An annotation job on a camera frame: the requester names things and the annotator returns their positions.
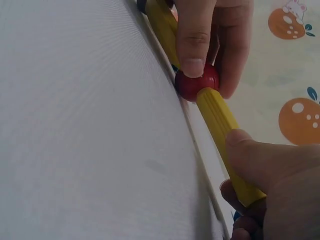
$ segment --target cartoon rabbit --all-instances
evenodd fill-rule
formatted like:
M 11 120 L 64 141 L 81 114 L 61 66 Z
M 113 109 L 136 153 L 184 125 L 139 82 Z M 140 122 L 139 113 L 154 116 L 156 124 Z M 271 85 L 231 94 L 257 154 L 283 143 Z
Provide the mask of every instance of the cartoon rabbit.
M 304 12 L 307 10 L 307 7 L 304 4 L 299 4 L 299 0 L 290 0 L 282 10 L 285 13 L 292 13 L 296 17 L 297 23 L 304 24 Z

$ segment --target yellow plastic rod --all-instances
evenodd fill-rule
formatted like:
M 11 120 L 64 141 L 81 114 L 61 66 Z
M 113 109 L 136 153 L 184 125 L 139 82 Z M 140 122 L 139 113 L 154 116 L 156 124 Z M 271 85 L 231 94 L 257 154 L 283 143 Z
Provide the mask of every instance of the yellow plastic rod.
M 220 93 L 212 88 L 203 88 L 197 94 L 196 104 L 221 155 L 239 201 L 248 207 L 265 198 L 262 191 L 237 176 L 228 163 L 226 136 L 230 130 L 239 126 Z
M 145 11 L 170 63 L 179 69 L 180 64 L 176 54 L 177 20 L 165 0 L 147 0 Z M 228 163 L 226 136 L 231 129 L 237 129 L 238 124 L 220 93 L 211 88 L 204 88 L 198 92 L 196 104 L 221 155 L 239 201 L 245 207 L 249 207 L 265 198 L 266 195 L 262 191 L 237 176 Z
M 147 0 L 145 11 L 169 62 L 180 68 L 176 54 L 176 32 L 178 28 L 177 20 L 164 0 Z

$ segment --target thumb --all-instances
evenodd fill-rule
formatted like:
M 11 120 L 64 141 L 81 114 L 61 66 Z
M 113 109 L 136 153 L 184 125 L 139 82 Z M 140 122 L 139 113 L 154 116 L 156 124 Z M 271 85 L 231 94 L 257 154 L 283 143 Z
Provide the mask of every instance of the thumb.
M 319 145 L 291 146 L 254 141 L 241 129 L 226 138 L 228 160 L 245 181 L 268 191 L 281 180 L 319 165 Z
M 215 4 L 215 0 L 175 1 L 179 19 L 177 56 L 181 70 L 189 78 L 198 78 L 204 73 Z

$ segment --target white surface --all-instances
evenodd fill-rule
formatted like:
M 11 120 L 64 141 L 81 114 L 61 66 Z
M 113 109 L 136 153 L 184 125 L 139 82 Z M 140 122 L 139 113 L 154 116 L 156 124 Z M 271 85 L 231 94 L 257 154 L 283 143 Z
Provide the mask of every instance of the white surface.
M 0 239 L 222 239 L 146 29 L 130 0 L 0 0 Z

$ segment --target red ball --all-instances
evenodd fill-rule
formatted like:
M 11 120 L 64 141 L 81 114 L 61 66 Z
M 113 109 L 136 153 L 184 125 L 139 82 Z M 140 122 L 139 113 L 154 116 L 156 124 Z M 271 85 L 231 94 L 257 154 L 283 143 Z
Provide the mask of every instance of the red ball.
M 175 89 L 182 98 L 189 102 L 196 102 L 197 94 L 201 89 L 211 88 L 218 90 L 219 78 L 214 66 L 206 63 L 203 75 L 198 78 L 189 78 L 182 71 L 178 71 L 175 75 Z

